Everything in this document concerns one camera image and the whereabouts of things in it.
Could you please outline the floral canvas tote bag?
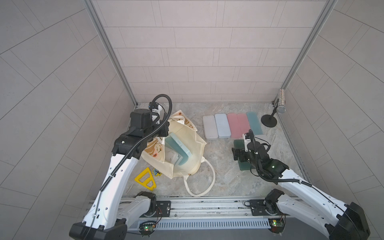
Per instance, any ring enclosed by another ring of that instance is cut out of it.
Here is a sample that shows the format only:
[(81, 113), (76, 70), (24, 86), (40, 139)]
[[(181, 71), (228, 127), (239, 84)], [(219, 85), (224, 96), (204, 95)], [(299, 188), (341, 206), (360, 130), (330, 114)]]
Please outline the floral canvas tote bag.
[[(212, 189), (216, 180), (214, 167), (204, 157), (207, 143), (198, 135), (196, 126), (181, 110), (171, 115), (168, 123), (169, 135), (154, 138), (147, 144), (141, 157), (170, 179), (182, 177), (187, 192), (193, 197), (202, 197)], [(187, 179), (200, 169), (202, 163), (208, 164), (212, 169), (213, 179), (205, 191), (194, 194)]]

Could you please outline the dark green pencil case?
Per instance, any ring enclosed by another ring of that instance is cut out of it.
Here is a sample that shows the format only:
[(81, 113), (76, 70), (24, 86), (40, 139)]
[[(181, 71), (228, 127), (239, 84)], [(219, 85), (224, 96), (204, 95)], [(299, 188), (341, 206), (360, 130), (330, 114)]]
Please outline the dark green pencil case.
[(248, 161), (248, 155), (245, 152), (243, 140), (234, 140), (234, 147), (232, 148), (232, 153), (234, 161), (238, 162), (241, 171), (249, 171), (250, 169), (254, 169), (254, 167)]

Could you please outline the white glossy tin pencil case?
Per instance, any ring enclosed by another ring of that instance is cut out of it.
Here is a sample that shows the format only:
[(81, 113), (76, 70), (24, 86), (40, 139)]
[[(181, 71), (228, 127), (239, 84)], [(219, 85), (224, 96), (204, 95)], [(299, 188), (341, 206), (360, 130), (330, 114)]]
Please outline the white glossy tin pencil case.
[(215, 116), (203, 116), (203, 127), (206, 140), (215, 140), (219, 137)]

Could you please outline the teal translucent pencil case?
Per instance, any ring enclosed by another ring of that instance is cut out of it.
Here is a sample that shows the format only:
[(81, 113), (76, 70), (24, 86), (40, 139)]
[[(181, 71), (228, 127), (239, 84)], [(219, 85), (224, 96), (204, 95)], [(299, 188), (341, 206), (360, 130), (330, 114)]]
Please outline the teal translucent pencil case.
[(263, 135), (263, 131), (260, 125), (260, 121), (256, 112), (247, 112), (246, 113), (249, 125), (254, 135)]

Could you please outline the pale mint pencil case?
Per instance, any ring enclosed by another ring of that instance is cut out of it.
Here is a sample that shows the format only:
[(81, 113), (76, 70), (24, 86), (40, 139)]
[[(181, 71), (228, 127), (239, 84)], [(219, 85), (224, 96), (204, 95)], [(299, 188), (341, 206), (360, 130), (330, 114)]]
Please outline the pale mint pencil case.
[(218, 136), (221, 139), (231, 137), (231, 129), (226, 114), (215, 114)]

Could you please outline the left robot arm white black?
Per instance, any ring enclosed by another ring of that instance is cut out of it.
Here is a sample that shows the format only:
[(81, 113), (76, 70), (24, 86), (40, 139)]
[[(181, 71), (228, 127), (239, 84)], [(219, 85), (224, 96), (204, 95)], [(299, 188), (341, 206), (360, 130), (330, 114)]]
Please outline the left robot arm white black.
[(141, 215), (155, 210), (155, 194), (142, 192), (127, 206), (126, 215), (118, 218), (121, 198), (142, 152), (155, 137), (168, 135), (168, 121), (131, 123), (129, 130), (115, 140), (110, 169), (93, 206), (83, 221), (70, 229), (69, 236), (74, 240), (123, 240), (128, 227)]

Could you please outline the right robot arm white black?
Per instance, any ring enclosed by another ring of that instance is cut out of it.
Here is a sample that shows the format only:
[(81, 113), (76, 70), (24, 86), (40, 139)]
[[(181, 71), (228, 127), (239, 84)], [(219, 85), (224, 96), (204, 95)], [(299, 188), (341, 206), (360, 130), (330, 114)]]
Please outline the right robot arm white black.
[(283, 191), (273, 189), (260, 206), (271, 216), (281, 217), (271, 223), (271, 231), (280, 233), (285, 227), (285, 216), (292, 216), (318, 230), (329, 240), (366, 240), (371, 235), (365, 212), (361, 206), (346, 204), (318, 189), (296, 174), (288, 165), (270, 158), (270, 145), (245, 140), (241, 148), (232, 148), (234, 160), (249, 163), (251, 173), (262, 180), (279, 185), (300, 198), (299, 201)]

